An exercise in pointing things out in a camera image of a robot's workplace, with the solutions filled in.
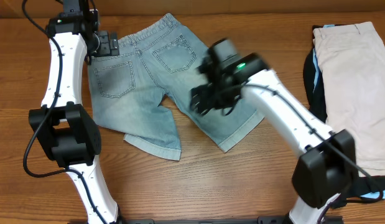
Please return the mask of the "light blue denim shorts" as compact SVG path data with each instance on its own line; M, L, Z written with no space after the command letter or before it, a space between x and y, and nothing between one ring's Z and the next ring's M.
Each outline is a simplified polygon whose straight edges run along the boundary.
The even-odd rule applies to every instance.
M153 156L177 161L182 147L168 96L224 152L262 120L245 101L223 116L213 110L200 116L189 107L190 91L204 84L197 71L206 45L171 14L119 40L119 55L95 57L88 67L93 119L98 126L122 132L124 140Z

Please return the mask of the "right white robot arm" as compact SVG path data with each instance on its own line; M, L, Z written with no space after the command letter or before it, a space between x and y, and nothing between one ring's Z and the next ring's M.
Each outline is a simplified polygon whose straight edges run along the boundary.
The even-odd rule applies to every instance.
M355 142L347 130L334 132L310 113L258 54L240 56L229 39L215 42L198 71L207 84L191 90L190 109L204 116L227 116L244 99L255 106L288 142L298 161L292 185L298 198L285 216L258 223L343 223L326 217L332 203L357 179Z

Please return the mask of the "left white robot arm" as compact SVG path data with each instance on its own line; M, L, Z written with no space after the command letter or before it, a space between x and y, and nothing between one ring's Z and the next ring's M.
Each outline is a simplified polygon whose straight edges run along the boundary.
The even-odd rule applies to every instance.
M117 35L99 30L100 17L93 0L61 3L63 11L40 28L49 38L49 82L40 108L29 111L34 133L24 153L23 168L35 178L67 174L85 206L88 223L124 223L101 170L99 128L81 97L84 64L90 65L94 57L118 55ZM27 158L34 141L59 170L45 174L29 170Z

